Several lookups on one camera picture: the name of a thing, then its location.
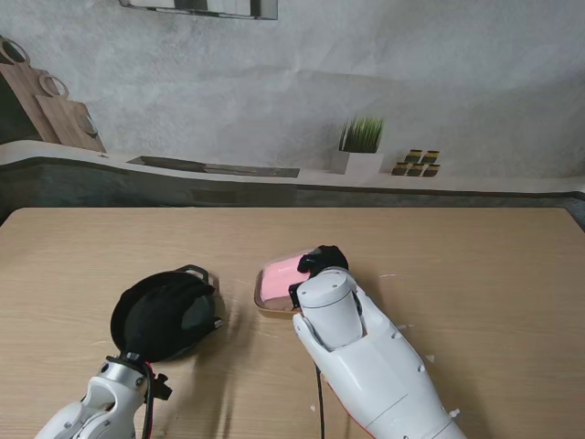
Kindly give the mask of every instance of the gray wall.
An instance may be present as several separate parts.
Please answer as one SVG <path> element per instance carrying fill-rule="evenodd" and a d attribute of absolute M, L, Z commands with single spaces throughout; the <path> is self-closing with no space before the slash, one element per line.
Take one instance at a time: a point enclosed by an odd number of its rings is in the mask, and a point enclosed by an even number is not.
<path fill-rule="evenodd" d="M 0 34 L 88 104 L 110 152 L 321 168 L 357 113 L 387 118 L 388 161 L 585 174 L 583 0 L 281 0 L 276 22 L 0 6 Z"/>

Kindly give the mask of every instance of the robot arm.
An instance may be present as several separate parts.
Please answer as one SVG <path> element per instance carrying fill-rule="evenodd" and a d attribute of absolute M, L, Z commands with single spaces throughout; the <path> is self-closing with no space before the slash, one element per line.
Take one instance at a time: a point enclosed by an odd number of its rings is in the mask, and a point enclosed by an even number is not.
<path fill-rule="evenodd" d="M 85 398 L 61 409 L 36 439 L 133 439 L 134 415 L 147 387 L 143 373 L 107 361 L 90 379 Z"/>
<path fill-rule="evenodd" d="M 294 328 L 351 416 L 377 439 L 465 439 L 419 355 L 343 269 L 297 289 Z"/>

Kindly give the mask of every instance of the black cable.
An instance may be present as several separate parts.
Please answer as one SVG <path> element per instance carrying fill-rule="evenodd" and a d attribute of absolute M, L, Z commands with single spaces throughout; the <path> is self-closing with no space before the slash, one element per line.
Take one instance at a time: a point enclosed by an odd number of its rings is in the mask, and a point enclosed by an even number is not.
<path fill-rule="evenodd" d="M 148 381 L 148 390 L 146 391 L 146 412 L 144 413 L 143 439 L 150 439 L 153 432 L 153 410 L 154 410 L 154 373 L 148 363 L 144 363 L 144 371 Z"/>
<path fill-rule="evenodd" d="M 321 385 L 321 371 L 317 367 L 314 366 L 317 372 L 317 391 L 319 393 L 319 416 L 321 418 L 321 439 L 325 439 L 325 415 L 323 412 L 323 387 Z"/>

